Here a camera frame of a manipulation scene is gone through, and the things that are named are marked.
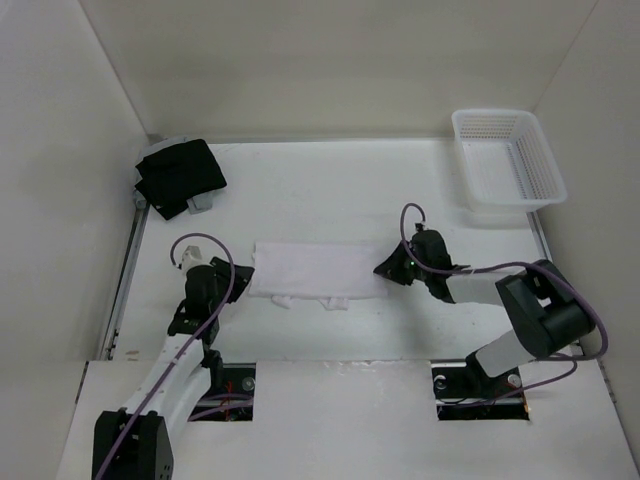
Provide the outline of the white tank top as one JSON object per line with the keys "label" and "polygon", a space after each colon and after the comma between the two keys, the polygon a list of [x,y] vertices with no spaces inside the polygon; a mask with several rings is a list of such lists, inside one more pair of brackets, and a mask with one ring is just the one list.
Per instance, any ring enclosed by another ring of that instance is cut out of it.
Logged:
{"label": "white tank top", "polygon": [[370,243],[258,242],[249,294],[289,308],[317,300],[327,310],[346,310],[352,300],[383,298],[384,280],[374,274],[383,252]]}

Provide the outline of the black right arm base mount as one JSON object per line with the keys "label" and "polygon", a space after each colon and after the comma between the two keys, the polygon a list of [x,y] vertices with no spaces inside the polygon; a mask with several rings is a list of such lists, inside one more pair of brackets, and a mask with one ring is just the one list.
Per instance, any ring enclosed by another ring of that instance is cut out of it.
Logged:
{"label": "black right arm base mount", "polygon": [[497,377],[477,373],[465,361],[431,364],[436,414],[440,421],[529,420],[518,368]]}

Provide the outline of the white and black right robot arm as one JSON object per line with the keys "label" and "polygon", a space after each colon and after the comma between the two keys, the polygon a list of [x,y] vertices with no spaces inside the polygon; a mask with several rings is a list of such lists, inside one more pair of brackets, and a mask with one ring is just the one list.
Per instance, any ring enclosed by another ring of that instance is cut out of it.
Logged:
{"label": "white and black right robot arm", "polygon": [[473,270],[452,262],[442,235],[417,231],[402,241],[373,273],[403,286],[422,282],[436,299],[449,304],[501,307],[511,329],[469,354],[464,384],[473,394],[489,394],[500,375],[558,351],[596,328],[575,291],[547,260]]}

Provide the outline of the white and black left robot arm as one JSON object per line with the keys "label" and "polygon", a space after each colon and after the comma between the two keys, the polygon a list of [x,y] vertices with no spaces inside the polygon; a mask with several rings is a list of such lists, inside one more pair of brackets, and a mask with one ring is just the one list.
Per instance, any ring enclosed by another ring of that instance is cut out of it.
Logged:
{"label": "white and black left robot arm", "polygon": [[205,262],[198,254],[189,247],[182,256],[185,298],[149,374],[119,409],[96,420],[93,479],[171,479],[173,448],[197,403],[223,390],[224,364],[212,348],[218,315],[244,293],[254,269],[217,257]]}

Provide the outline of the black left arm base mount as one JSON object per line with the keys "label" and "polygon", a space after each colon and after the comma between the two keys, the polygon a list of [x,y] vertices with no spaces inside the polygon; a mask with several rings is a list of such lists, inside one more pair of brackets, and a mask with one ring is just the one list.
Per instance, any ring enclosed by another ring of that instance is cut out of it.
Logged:
{"label": "black left arm base mount", "polygon": [[218,351],[202,362],[211,374],[211,386],[198,401],[190,421],[248,422],[253,420],[256,388],[255,363],[226,363]]}

